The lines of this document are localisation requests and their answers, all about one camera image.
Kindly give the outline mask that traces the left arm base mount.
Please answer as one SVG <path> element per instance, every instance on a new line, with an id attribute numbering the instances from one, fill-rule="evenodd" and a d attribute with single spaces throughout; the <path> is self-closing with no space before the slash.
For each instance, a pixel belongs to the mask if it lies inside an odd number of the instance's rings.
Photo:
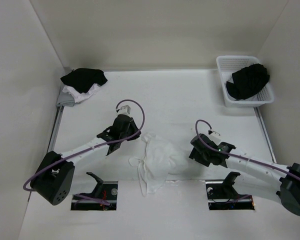
<path id="1" fill-rule="evenodd" d="M 94 179 L 93 189 L 74 195 L 71 201 L 71 211 L 116 211 L 118 198 L 118 182 L 103 181 L 92 172 L 86 173 Z"/>

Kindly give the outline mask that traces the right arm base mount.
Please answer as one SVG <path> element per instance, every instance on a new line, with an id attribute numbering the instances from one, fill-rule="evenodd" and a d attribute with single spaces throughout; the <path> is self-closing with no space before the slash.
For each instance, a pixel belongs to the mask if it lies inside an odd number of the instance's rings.
<path id="1" fill-rule="evenodd" d="M 225 179 L 205 182 L 208 208 L 210 211 L 255 210 L 251 195 L 238 194 L 234 183 L 239 172 L 230 172 Z"/>

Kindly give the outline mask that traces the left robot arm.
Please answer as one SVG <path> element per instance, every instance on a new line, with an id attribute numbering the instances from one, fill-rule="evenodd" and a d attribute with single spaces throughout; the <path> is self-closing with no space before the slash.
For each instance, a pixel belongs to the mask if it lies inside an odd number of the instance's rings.
<path id="1" fill-rule="evenodd" d="M 128 114 L 118 114 L 111 126 L 86 144 L 63 153 L 48 152 L 29 179 L 30 189 L 51 205 L 60 204 L 68 195 L 77 194 L 73 179 L 79 164 L 104 159 L 118 150 L 122 142 L 139 138 L 141 129 Z"/>

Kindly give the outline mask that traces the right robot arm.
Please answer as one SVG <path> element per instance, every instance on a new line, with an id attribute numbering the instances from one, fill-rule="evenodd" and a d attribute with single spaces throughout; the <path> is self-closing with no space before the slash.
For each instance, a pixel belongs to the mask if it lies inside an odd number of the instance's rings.
<path id="1" fill-rule="evenodd" d="M 190 159 L 206 167 L 215 165 L 231 170 L 222 183 L 226 197 L 257 196 L 300 216 L 300 164 L 287 166 L 253 159 L 233 144 L 205 134 L 195 136 L 190 143 Z"/>

